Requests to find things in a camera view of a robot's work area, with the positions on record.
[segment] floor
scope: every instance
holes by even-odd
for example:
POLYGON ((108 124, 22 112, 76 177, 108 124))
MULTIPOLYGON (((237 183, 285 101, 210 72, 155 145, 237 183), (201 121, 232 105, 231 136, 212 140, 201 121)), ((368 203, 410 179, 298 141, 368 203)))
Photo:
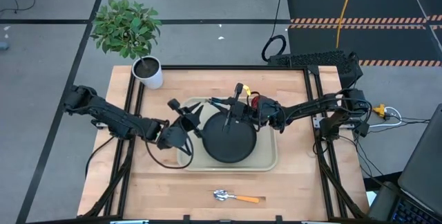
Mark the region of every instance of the floor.
MULTIPOLYGON (((32 0, 17 0, 20 7, 32 0)), ((37 0, 27 11, 0 13, 0 19, 88 19, 95 0, 37 0)), ((135 0, 154 6, 161 19, 272 19, 277 0, 135 0)), ((0 0, 0 9, 14 7, 0 0)), ((279 19, 288 19, 282 0, 279 19)), ((86 24, 0 24, 0 216, 14 223, 45 144, 61 93, 86 24)), ((287 25, 276 26, 286 34, 287 25)), ((162 26, 153 55, 163 64, 265 64, 260 52, 271 34, 267 24, 172 24, 162 26)), ((269 54, 278 47, 271 47, 269 54)), ((106 94, 111 69, 131 64, 95 50, 89 40, 75 83, 106 94)), ((374 105, 384 103, 409 118, 430 118, 442 96, 439 67, 362 67, 358 88, 374 105)), ((371 123, 380 122, 376 116, 371 123)), ((367 156, 384 173, 401 171, 425 126, 371 133, 361 139, 367 156)), ((81 197, 84 166, 96 130, 87 117, 63 115, 29 221, 73 218, 81 197)), ((379 173, 372 168, 373 175, 379 173)))

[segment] wooden tabletop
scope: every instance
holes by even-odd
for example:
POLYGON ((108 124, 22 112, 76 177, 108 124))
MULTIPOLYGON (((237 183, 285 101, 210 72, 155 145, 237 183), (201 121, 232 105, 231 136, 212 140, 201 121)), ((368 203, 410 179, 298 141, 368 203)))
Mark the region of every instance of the wooden tabletop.
MULTIPOLYGON (((130 66, 114 67, 106 96, 111 104, 124 107, 130 72, 130 66)), ((170 99, 185 102, 190 97, 231 96, 238 82, 284 106, 307 101, 302 71, 166 70, 163 73, 161 89, 144 91, 141 110, 144 117, 174 120, 177 114, 166 104, 170 99)), ((324 93, 340 90, 335 67, 320 67, 320 78, 324 93)), ((313 77, 311 81, 316 92, 313 77)), ((135 85, 132 112, 136 92, 135 85)), ((350 131, 341 130, 340 134, 352 138, 350 131)), ((98 131, 94 149, 108 137, 107 130, 98 131)), ((165 169, 149 157, 143 141, 138 138, 124 218, 182 219, 183 215, 190 214, 192 220, 271 221, 275 215, 282 215, 285 221, 327 220, 318 160, 312 151, 314 136, 310 118, 294 121, 283 134, 278 133, 276 139, 279 161, 272 170, 233 173, 165 169), (258 204, 239 200, 216 201, 212 195, 215 189, 257 196, 261 201, 258 204)), ((344 139, 334 141, 334 146, 343 187, 367 212, 368 202, 356 150, 344 139)), ((116 142, 109 144, 90 163, 79 214, 87 212, 108 185, 115 148, 116 142)), ((151 150, 163 163, 177 165, 176 149, 159 151, 152 145, 151 150)), ((330 188, 334 214, 339 216, 331 184, 330 188)), ((113 213, 116 213, 116 205, 113 204, 113 213)))

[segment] yellow cable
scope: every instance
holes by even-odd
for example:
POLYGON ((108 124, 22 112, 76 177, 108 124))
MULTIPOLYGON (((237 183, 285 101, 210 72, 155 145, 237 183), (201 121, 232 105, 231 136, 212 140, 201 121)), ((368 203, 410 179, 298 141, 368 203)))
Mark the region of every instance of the yellow cable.
POLYGON ((346 9, 346 7, 347 7, 347 3, 348 3, 348 0, 345 0, 343 10, 340 12, 339 26, 338 26, 338 34, 337 34, 337 36, 336 36, 336 48, 339 47, 339 34, 340 34, 340 27, 341 27, 341 25, 342 25, 342 21, 343 21, 343 17, 344 17, 345 9, 346 9))

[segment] green leaves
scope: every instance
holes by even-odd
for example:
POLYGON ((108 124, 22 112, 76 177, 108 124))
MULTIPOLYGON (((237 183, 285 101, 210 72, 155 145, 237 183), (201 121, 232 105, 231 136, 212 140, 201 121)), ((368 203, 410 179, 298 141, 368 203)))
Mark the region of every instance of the green leaves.
POLYGON ((121 57, 144 57, 150 55, 153 40, 161 32, 160 20, 153 8, 144 8, 143 3, 129 3, 129 0, 108 0, 108 6, 101 6, 94 20, 94 30, 90 35, 97 48, 104 53, 118 52, 121 57))

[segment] metal spoon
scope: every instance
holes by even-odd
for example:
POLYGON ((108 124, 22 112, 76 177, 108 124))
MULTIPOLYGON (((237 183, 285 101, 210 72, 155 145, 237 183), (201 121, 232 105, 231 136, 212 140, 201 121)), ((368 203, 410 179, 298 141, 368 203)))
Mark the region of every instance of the metal spoon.
POLYGON ((234 198, 237 200, 243 200, 243 201, 247 201, 250 203, 259 203, 260 199, 256 198, 256 197, 250 197, 250 196, 236 196, 236 195, 229 195, 227 193, 227 191, 223 190, 223 189, 217 189, 213 192, 213 196, 215 197, 216 200, 221 200, 224 201, 228 198, 234 198))

